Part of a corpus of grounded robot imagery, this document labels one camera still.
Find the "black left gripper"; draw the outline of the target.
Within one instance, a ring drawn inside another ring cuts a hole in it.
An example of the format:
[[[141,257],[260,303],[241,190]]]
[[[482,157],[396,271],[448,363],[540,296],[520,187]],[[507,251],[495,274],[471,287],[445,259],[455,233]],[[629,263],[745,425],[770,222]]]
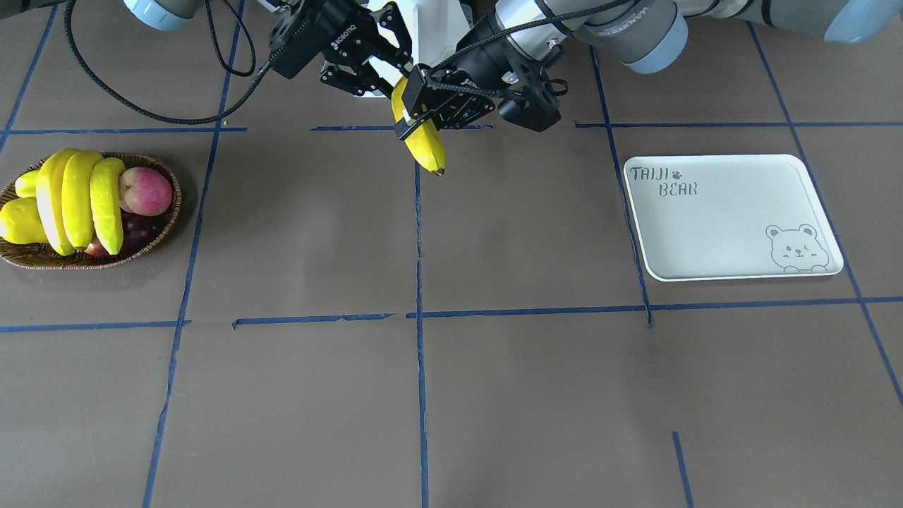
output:
[[[485,14],[457,49],[503,29],[497,14]],[[408,76],[394,84],[394,134],[399,140],[406,140],[429,122],[436,130],[471,125],[495,110],[492,97],[478,95],[476,88],[508,90],[511,84],[503,75],[509,71],[515,74],[514,65],[521,62],[532,64],[533,60],[509,36],[502,36],[460,55],[451,65],[452,72],[417,64]],[[446,83],[449,74],[451,83]]]

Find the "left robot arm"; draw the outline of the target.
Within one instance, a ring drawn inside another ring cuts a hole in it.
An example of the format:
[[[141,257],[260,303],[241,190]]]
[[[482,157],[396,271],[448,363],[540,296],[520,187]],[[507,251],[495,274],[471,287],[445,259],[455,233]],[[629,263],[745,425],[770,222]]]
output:
[[[736,18],[854,44],[900,12],[899,1],[499,1],[453,52],[413,68],[394,130],[407,140],[428,124],[460,128],[497,107],[507,122],[544,131],[560,119],[558,97],[566,91],[546,71],[570,37],[652,74],[680,56],[692,18]]]

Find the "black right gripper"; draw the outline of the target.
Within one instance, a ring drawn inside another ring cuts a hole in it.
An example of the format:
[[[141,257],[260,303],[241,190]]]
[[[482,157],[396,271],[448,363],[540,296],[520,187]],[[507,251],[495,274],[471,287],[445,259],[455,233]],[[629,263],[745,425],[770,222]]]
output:
[[[394,42],[377,29],[390,32]],[[378,65],[365,60],[368,43],[380,42]],[[269,39],[269,64],[285,78],[296,77],[321,54],[320,81],[356,97],[390,97],[399,71],[412,71],[413,41],[397,4],[374,13],[355,1],[288,1],[277,7]]]

